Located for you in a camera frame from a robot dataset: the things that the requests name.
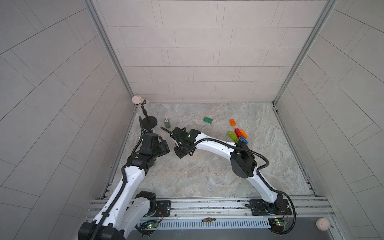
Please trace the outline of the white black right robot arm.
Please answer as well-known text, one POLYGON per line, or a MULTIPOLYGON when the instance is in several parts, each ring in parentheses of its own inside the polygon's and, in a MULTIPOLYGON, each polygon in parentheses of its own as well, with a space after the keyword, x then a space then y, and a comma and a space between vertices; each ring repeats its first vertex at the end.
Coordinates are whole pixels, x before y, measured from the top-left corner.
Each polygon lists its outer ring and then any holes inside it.
POLYGON ((268 167, 269 160, 250 150, 245 142, 224 142, 194 129, 189 132, 186 128, 178 127, 173 131, 164 127, 161 129, 169 133, 176 142, 175 153, 179 158, 191 156, 195 150, 204 150, 229 160, 234 174, 252 184, 271 214, 278 214, 283 207, 291 207, 292 211, 295 210, 289 195, 272 187, 261 173, 262 169, 268 167))

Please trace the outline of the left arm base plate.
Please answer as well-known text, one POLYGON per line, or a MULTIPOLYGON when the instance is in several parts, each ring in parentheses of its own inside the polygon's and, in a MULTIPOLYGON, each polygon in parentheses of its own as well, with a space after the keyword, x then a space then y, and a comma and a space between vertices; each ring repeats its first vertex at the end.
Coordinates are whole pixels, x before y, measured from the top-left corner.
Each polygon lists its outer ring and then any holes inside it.
POLYGON ((169 217, 171 211, 171 201, 157 201, 155 211, 151 214, 144 215, 145 218, 161 218, 169 217))

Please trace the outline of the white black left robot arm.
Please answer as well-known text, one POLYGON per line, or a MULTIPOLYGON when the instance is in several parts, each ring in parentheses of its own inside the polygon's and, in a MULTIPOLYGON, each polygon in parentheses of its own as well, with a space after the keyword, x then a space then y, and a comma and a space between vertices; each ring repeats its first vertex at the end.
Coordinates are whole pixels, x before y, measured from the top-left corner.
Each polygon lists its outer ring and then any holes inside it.
POLYGON ((136 195, 135 191, 155 160, 169 152, 161 136, 144 133, 121 168, 122 180, 92 222, 81 225, 78 239, 125 240, 142 217, 154 213, 156 194, 142 191, 136 195))

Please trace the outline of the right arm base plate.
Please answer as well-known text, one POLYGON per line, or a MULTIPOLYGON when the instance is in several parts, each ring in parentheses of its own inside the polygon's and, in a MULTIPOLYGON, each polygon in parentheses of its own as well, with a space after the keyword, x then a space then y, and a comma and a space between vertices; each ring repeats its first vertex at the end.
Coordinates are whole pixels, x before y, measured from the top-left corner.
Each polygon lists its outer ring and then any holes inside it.
POLYGON ((251 210, 253 216, 291 216, 293 214, 287 199, 282 199, 277 204, 267 203, 263 200, 249 200, 245 207, 251 210))

